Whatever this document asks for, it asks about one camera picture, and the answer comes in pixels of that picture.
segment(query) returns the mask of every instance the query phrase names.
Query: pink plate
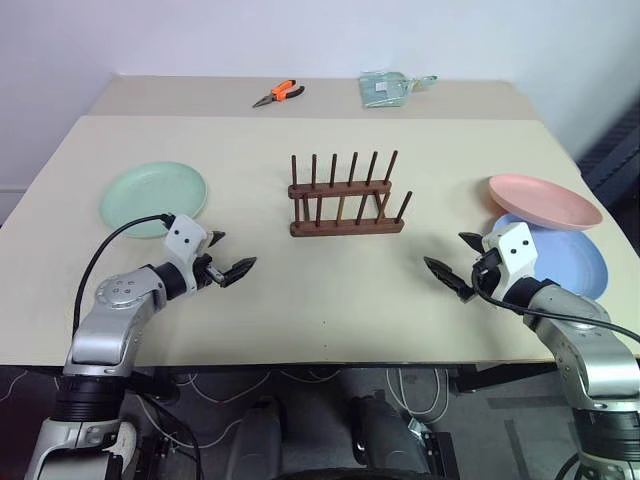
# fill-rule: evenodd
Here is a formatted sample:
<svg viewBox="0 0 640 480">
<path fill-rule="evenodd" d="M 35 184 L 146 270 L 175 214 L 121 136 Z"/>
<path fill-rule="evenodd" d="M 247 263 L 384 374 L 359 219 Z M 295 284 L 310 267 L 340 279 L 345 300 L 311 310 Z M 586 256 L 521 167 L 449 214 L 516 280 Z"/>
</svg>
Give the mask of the pink plate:
<svg viewBox="0 0 640 480">
<path fill-rule="evenodd" d="M 496 175 L 489 180 L 491 197 L 520 218 L 558 230 L 586 230 L 602 222 L 593 203 L 555 183 L 526 175 Z"/>
</svg>

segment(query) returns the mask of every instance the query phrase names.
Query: green plate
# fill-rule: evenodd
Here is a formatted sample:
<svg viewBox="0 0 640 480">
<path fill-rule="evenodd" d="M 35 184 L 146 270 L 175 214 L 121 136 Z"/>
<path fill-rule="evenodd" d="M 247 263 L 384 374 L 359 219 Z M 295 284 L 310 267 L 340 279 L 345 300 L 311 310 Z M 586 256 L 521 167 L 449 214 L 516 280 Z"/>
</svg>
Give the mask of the green plate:
<svg viewBox="0 0 640 480">
<path fill-rule="evenodd" d="M 207 200 L 207 184 L 193 168 L 182 163 L 148 163 L 120 175 L 109 185 L 100 204 L 104 223 L 116 229 L 136 218 L 159 213 L 195 217 Z M 124 235 L 160 237 L 167 233 L 160 221 L 131 227 Z"/>
</svg>

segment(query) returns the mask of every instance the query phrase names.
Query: blue plate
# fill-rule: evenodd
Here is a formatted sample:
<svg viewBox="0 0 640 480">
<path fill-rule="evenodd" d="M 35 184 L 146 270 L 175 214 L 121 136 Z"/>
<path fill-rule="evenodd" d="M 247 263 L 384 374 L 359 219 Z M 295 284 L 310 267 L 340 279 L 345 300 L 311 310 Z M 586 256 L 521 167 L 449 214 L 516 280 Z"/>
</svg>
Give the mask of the blue plate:
<svg viewBox="0 0 640 480">
<path fill-rule="evenodd" d="M 508 213 L 493 226 L 524 222 Z M 597 300 L 607 289 L 609 272 L 600 251 L 582 232 L 551 230 L 528 223 L 533 242 L 538 250 L 536 279 L 546 278 L 560 284 L 570 292 Z"/>
</svg>

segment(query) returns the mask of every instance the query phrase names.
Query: floor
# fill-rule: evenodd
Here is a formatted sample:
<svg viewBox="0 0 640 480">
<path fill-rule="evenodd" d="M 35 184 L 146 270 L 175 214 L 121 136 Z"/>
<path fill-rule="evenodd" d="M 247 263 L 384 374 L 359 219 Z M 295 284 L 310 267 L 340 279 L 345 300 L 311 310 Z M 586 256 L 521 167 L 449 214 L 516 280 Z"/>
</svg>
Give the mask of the floor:
<svg viewBox="0 0 640 480">
<path fill-rule="evenodd" d="M 11 381 L 22 371 L 0 367 L 0 399 Z M 330 466 L 358 466 L 351 454 L 349 430 L 345 422 L 348 399 L 384 389 L 389 393 L 383 368 L 343 369 L 330 380 L 327 369 L 292 368 L 280 370 L 243 370 L 228 373 L 200 373 L 197 387 L 208 396 L 229 398 L 257 384 L 258 388 L 225 405 L 213 404 L 199 396 L 193 386 L 181 387 L 181 398 L 169 409 L 188 422 L 201 444 L 216 439 L 225 427 L 242 418 L 244 411 L 262 395 L 275 395 L 286 409 L 284 469 L 287 472 Z M 394 389 L 398 389 L 395 369 L 390 370 Z M 407 404 L 413 410 L 426 409 L 432 402 L 436 381 L 428 368 L 402 370 Z M 443 389 L 436 408 L 422 420 L 438 416 L 445 403 L 444 371 L 440 371 Z M 187 382 L 184 375 L 178 381 Z M 40 422 L 50 412 L 55 395 L 50 377 L 29 373 L 14 385 L 9 398 L 0 402 L 0 480 L 23 478 Z M 139 432 L 151 432 L 138 401 L 128 396 L 123 418 Z M 575 452 L 571 439 L 571 413 L 567 407 L 557 373 L 520 380 L 473 394 L 450 394 L 444 417 L 431 426 L 453 433 L 454 446 L 463 479 L 548 480 Z M 223 478 L 235 427 L 216 446 L 203 450 L 205 478 Z M 186 457 L 169 453 L 160 472 L 162 479 L 190 479 L 193 463 Z"/>
</svg>

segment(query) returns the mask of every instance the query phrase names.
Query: pliers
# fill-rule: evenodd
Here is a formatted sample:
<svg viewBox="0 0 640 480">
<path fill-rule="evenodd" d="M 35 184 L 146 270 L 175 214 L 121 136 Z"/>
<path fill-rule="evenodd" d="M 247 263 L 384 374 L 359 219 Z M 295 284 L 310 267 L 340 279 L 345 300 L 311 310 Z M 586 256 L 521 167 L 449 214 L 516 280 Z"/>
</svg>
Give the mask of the pliers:
<svg viewBox="0 0 640 480">
<path fill-rule="evenodd" d="M 287 98 L 297 97 L 302 92 L 304 92 L 304 87 L 303 86 L 299 86 L 295 90 L 289 90 L 295 84 L 296 84 L 295 80 L 287 80 L 286 82 L 282 82 L 277 87 L 272 88 L 271 92 L 269 93 L 269 95 L 266 95 L 266 96 L 262 97 L 260 100 L 258 100 L 255 103 L 255 105 L 253 106 L 253 108 L 261 107 L 262 105 L 267 105 L 267 104 L 269 104 L 271 102 L 275 102 L 276 100 L 278 102 L 282 102 L 283 100 L 286 100 Z"/>
</svg>

